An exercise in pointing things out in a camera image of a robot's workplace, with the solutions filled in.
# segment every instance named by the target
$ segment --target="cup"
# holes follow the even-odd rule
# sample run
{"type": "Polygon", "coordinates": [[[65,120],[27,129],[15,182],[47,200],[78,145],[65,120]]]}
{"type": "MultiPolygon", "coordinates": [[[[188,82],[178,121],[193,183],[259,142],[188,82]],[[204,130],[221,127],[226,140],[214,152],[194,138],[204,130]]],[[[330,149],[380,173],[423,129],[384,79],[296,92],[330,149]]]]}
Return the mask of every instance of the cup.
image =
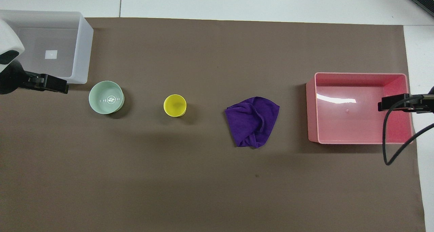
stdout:
{"type": "Polygon", "coordinates": [[[89,93],[90,107],[99,114],[110,114],[124,105],[121,87],[112,81],[102,81],[94,85],[89,93]]]}
{"type": "Polygon", "coordinates": [[[164,100],[164,111],[171,117],[180,117],[185,114],[187,102],[180,95],[170,95],[164,100]]]}

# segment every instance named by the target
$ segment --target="green bowl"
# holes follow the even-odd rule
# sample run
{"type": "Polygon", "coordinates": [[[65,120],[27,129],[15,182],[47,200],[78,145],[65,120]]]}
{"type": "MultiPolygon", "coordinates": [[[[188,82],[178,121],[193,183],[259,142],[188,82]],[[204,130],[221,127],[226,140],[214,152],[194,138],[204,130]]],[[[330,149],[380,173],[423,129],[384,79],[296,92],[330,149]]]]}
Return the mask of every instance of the green bowl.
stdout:
{"type": "Polygon", "coordinates": [[[118,84],[102,81],[92,87],[89,93],[90,107],[99,114],[110,114],[124,105],[124,93],[118,84]]]}

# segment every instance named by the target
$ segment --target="yellow cup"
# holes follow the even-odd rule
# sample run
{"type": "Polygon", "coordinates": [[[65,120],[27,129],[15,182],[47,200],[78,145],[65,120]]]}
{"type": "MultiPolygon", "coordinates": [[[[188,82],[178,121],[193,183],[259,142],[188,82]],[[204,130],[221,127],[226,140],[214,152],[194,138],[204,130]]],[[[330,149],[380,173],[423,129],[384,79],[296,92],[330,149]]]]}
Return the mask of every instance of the yellow cup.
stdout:
{"type": "Polygon", "coordinates": [[[180,95],[170,95],[164,100],[164,111],[171,117],[184,115],[187,109],[187,102],[180,95]]]}

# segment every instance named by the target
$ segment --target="cloth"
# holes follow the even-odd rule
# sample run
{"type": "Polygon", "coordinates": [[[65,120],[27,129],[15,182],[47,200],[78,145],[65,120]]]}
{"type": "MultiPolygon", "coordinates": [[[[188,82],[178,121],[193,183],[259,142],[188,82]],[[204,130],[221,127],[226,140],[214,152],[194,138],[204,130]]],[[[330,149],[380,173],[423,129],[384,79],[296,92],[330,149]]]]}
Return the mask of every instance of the cloth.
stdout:
{"type": "Polygon", "coordinates": [[[226,118],[238,147],[259,148],[267,142],[280,106],[256,96],[226,108],[226,118]]]}

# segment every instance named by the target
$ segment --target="plastic bin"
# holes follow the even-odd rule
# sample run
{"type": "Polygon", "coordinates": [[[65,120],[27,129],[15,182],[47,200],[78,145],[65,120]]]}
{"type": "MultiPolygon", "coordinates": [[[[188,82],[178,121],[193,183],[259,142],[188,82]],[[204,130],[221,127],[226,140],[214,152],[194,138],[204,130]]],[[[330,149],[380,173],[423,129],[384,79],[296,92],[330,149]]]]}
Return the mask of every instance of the plastic bin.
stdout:
{"type": "MultiPolygon", "coordinates": [[[[400,73],[316,73],[306,84],[309,140],[321,144],[381,144],[384,96],[408,93],[400,73]]],[[[413,135],[410,113],[395,111],[386,143],[401,144],[413,135]]]]}
{"type": "Polygon", "coordinates": [[[81,13],[0,10],[0,19],[24,45],[17,58],[24,70],[87,82],[93,29],[81,13]]]}

